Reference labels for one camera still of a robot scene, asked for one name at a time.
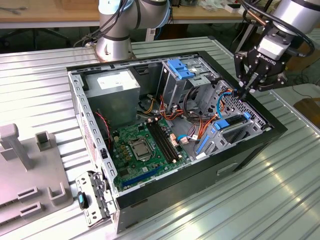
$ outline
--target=green circuit board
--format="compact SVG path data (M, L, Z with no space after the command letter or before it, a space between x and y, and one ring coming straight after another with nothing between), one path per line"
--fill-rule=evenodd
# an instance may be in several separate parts
M168 135L171 129L166 120L160 119L157 124L170 142ZM174 149L179 159L168 163L145 123L119 128L116 132L118 140L114 141L112 160L117 170L114 184L120 192L191 162L187 153L178 146ZM149 158L146 148L150 150ZM137 178L142 179L128 184Z

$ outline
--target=motherboard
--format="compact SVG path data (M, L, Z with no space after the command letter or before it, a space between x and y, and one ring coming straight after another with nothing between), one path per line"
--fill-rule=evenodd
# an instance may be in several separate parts
M187 153L172 140L173 133L165 119L149 119L119 128L112 135L112 159L118 173L114 184L119 191L191 162Z

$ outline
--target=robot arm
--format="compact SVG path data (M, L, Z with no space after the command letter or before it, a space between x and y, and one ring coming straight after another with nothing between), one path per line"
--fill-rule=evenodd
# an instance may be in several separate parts
M265 28L262 39L248 52L237 52L234 55L235 71L240 79L241 89L237 91L240 99L248 92L255 90L266 91L282 88L287 82L284 73L288 55L296 57L310 56L314 50L313 42L306 36L320 21L319 0L282 0L273 15L269 15L241 0L246 11ZM265 16L266 22L255 15L255 11ZM295 36L303 38L309 45L309 52L303 54L290 47ZM245 70L244 60L247 59L248 71ZM277 75L276 80L266 80L266 77Z
M100 0L96 54L102 61L130 59L130 30L160 28L170 16L169 0Z

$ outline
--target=corrugated aluminum surface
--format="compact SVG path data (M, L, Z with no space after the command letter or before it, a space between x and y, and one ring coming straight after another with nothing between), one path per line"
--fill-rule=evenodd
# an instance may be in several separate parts
M137 57L206 50L235 74L231 55L206 37L138 42L133 49ZM0 124L16 123L21 139L43 130L54 133L73 196L75 177L91 164L65 67L95 62L86 48L0 56ZM319 135L272 93L257 98L288 131L218 184L118 236L110 222L88 230L75 201L3 239L320 239Z

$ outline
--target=blue slot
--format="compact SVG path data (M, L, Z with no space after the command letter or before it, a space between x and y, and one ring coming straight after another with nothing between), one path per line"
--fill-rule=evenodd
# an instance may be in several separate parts
M222 120L216 121L213 125L217 130L220 130L228 127L230 124L226 120L222 119Z
M158 166L157 168L155 168L155 169L153 169L151 171L148 171L148 172L146 172L146 173L144 173L144 174L142 174L140 176L136 176L136 177L134 177L134 178L132 178L132 179L130 179L128 181L124 181L122 183L122 186L125 187L125 186L128 186L128 185L140 182L143 179L147 179L147 178L155 175L160 168L162 168L162 166Z
M168 65L172 71L174 71L179 79L189 79L193 78L195 74L190 72L185 64L183 64L179 59L168 60Z
M198 150L196 151L196 154L199 154L201 152L201 150L204 148L204 145L206 144L206 142L209 139L209 135L207 134L204 138L204 140L202 141L200 147L198 148Z
M244 116L247 120L249 120L249 119L251 118L250 113L248 113L247 111L244 112L243 116Z

